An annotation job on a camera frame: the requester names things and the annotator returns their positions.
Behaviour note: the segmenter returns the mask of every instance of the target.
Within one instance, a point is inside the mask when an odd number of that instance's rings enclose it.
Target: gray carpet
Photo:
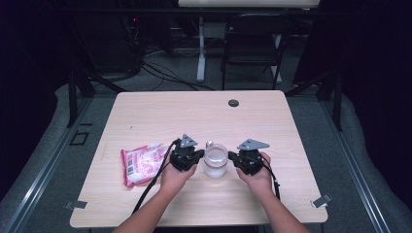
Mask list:
[[[278,89],[292,88],[292,77],[300,57],[303,44],[292,41],[286,51],[285,60],[281,69],[283,78]],[[207,50],[206,81],[214,89],[221,88],[220,54],[222,50],[213,48]],[[197,55],[183,56],[176,52],[173,58],[163,52],[155,53],[145,58],[145,61],[166,72],[161,66],[167,67],[178,74],[183,80],[195,83]],[[270,89],[270,73],[262,74],[262,83],[249,83],[246,74],[259,74],[258,69],[230,70],[229,79],[243,74],[241,83],[228,83],[227,89]],[[191,90],[191,87],[182,83],[161,82],[147,71],[142,70],[136,77],[116,82],[132,91],[163,90]],[[70,131],[68,140],[63,141],[61,158],[57,161],[55,170],[51,171],[49,180],[37,203],[34,203],[32,212],[28,213],[20,225],[20,232],[86,232],[86,229],[74,229],[69,224],[71,211],[63,208],[66,201],[77,200],[86,177],[86,172],[96,150],[99,138],[104,129],[107,117],[114,103],[115,94],[102,84],[94,84],[98,94],[93,99],[83,99],[84,114]],[[303,95],[288,99],[292,115],[298,132],[306,149],[310,164],[322,194],[329,193],[333,200],[327,209],[328,220],[325,223],[326,232],[375,232],[368,212],[362,203],[360,194],[348,172],[345,154],[336,139],[332,125],[323,111],[323,103],[314,97],[316,87],[306,90]],[[30,185],[35,182],[36,175],[44,168],[48,159],[55,153],[57,144],[67,131],[68,98],[67,86],[56,92],[59,104],[48,131],[45,133],[38,148],[33,152],[31,159],[21,172],[15,185],[0,203],[0,231],[4,232],[15,220],[18,205],[24,199]],[[368,159],[364,148],[361,127],[354,113],[350,101],[343,100],[342,127],[351,150],[356,156],[361,170],[370,189],[374,193],[382,215],[389,224],[392,232],[412,232],[412,214],[405,208],[389,190],[385,180],[374,168]],[[88,137],[83,146],[70,146],[74,134],[87,132]],[[312,232],[321,232],[318,224],[308,225]],[[112,229],[93,229],[92,232],[110,232]],[[269,226],[261,226],[259,232],[271,232]]]

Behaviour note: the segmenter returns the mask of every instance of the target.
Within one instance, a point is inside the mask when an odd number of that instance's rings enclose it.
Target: black chair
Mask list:
[[[224,32],[222,90],[226,64],[264,66],[263,72],[269,66],[277,66],[272,85],[275,89],[286,39],[293,29],[292,21],[280,15],[245,14],[231,18]],[[281,35],[278,46],[275,35]]]

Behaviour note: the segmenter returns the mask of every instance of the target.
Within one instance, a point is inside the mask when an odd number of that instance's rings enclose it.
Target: person's right hand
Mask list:
[[[269,155],[265,152],[261,152],[260,154],[263,158],[265,158],[263,163],[266,166],[269,166]],[[239,178],[248,185],[249,189],[258,200],[261,200],[261,198],[264,198],[267,195],[274,195],[272,190],[272,176],[264,167],[252,176],[246,175],[240,168],[236,168],[236,172],[239,175]]]

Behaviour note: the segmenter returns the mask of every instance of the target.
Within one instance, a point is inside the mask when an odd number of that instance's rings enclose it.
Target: glass jar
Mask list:
[[[220,178],[226,172],[227,149],[223,145],[208,141],[203,160],[206,175],[214,179]]]

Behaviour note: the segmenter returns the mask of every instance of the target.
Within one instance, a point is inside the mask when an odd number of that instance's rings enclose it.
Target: pink plastic package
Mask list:
[[[135,150],[121,150],[124,185],[132,187],[153,178],[163,161],[167,147],[151,144]]]

